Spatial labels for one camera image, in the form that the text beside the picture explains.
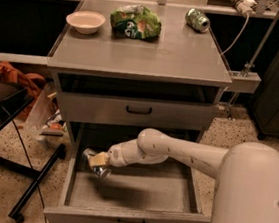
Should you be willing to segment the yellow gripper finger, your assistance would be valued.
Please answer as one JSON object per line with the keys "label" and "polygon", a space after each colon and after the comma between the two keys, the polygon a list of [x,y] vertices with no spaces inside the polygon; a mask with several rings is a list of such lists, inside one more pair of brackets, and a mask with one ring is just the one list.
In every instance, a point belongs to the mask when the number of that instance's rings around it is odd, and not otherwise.
{"label": "yellow gripper finger", "polygon": [[88,163],[92,168],[97,166],[103,167],[109,163],[109,157],[106,152],[100,152],[95,156],[91,156]]}

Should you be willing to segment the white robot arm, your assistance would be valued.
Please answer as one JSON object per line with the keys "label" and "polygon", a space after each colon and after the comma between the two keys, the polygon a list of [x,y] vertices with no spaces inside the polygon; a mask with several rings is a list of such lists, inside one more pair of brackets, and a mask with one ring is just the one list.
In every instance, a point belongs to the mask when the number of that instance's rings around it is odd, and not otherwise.
{"label": "white robot arm", "polygon": [[89,156],[88,164],[104,177],[108,167],[170,157],[215,180],[210,223],[279,223],[279,152],[258,142],[217,148],[147,128],[136,139]]}

